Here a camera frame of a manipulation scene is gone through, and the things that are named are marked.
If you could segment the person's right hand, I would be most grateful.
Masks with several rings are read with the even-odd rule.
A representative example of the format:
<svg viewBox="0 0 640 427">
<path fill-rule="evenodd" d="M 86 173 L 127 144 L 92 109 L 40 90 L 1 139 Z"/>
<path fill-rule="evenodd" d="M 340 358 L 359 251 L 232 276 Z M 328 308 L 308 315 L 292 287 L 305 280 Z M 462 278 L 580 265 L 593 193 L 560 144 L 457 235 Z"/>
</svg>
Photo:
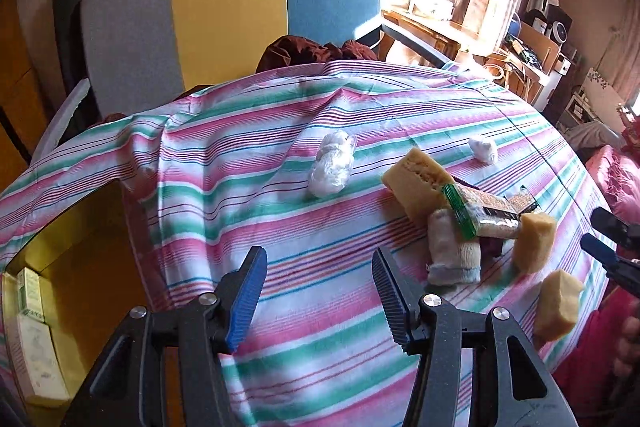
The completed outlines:
<svg viewBox="0 0 640 427">
<path fill-rule="evenodd" d="M 638 317 L 627 317 L 618 340 L 613 372 L 620 379 L 628 378 L 639 363 L 640 320 Z"/>
</svg>

